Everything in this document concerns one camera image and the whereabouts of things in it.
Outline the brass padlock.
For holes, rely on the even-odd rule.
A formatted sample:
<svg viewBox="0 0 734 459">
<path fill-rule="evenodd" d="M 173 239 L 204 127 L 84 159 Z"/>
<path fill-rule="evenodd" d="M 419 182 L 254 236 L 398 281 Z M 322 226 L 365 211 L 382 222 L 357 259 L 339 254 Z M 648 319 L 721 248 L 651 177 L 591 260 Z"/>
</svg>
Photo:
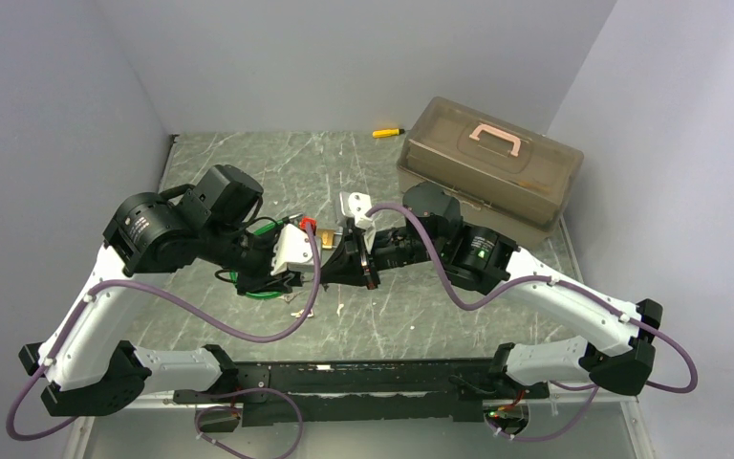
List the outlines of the brass padlock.
<svg viewBox="0 0 734 459">
<path fill-rule="evenodd" d="M 341 232 L 334 229 L 318 229 L 315 237 L 323 251 L 332 251 L 341 240 Z"/>
</svg>

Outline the green cable lock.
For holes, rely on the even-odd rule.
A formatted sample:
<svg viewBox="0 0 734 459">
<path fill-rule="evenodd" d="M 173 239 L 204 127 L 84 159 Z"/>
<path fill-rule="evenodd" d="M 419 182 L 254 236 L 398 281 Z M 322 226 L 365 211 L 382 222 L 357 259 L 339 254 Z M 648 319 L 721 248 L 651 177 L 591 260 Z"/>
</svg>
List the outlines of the green cable lock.
<svg viewBox="0 0 734 459">
<path fill-rule="evenodd" d="M 285 270 L 271 274 L 273 250 L 276 247 L 281 231 L 288 224 L 298 224 L 302 213 L 289 215 L 280 219 L 257 217 L 247 225 L 243 232 L 242 242 L 247 242 L 255 249 L 254 259 L 247 265 L 247 273 L 240 270 L 226 269 L 216 272 L 216 277 L 232 283 L 238 295 L 253 299 L 272 299 L 292 292 L 295 286 L 301 286 L 302 280 L 296 280 L 296 273 Z"/>
</svg>

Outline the silver key bunch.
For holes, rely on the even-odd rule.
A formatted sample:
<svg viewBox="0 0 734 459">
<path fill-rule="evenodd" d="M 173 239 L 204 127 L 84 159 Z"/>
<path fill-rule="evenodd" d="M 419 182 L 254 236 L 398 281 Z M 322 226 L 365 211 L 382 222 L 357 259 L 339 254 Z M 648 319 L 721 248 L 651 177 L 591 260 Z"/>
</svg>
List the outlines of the silver key bunch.
<svg viewBox="0 0 734 459">
<path fill-rule="evenodd" d="M 302 317 L 304 314 L 305 314 L 305 310 L 300 310 L 300 311 L 292 312 L 291 316 L 292 317 Z M 308 318 L 314 317 L 313 309 L 308 311 L 307 317 Z"/>
</svg>

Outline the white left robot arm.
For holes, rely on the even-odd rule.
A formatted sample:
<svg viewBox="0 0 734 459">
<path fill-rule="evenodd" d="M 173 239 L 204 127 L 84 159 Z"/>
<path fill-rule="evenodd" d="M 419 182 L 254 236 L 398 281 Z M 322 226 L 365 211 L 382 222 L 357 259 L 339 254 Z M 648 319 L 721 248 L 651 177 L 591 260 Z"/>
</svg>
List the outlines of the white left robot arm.
<svg viewBox="0 0 734 459">
<path fill-rule="evenodd" d="M 191 390 L 214 402 L 239 385 L 239 370 L 220 346 L 157 351 L 126 338 L 151 296 L 174 305 L 168 276 L 204 261 L 240 295 L 287 291 L 301 282 L 297 266 L 315 268 L 303 214 L 261 214 L 263 188 L 241 169 L 212 166 L 197 184 L 143 192 L 118 207 L 103 233 L 92 272 L 67 316 L 45 341 L 19 358 L 54 417 L 106 416 L 139 396 Z"/>
</svg>

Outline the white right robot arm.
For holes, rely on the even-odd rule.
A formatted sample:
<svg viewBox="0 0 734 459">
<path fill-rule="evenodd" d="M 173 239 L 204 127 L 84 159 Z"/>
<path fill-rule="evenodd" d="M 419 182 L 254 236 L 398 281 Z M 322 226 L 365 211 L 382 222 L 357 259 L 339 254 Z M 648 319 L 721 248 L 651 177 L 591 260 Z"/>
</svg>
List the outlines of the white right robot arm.
<svg viewBox="0 0 734 459">
<path fill-rule="evenodd" d="M 494 229 L 465 221 L 458 200 L 431 183 L 409 188 L 401 204 L 387 204 L 405 218 L 401 227 L 378 230 L 378 207 L 368 195 L 343 191 L 335 206 L 341 239 L 321 268 L 321 282 L 378 287 L 382 271 L 439 261 L 451 288 L 476 292 L 483 303 L 509 296 L 575 332 L 573 339 L 500 346 L 488 371 L 494 393 L 546 382 L 590 382 L 624 396 L 648 384 L 662 308 L 646 299 L 605 297 L 557 272 Z"/>
</svg>

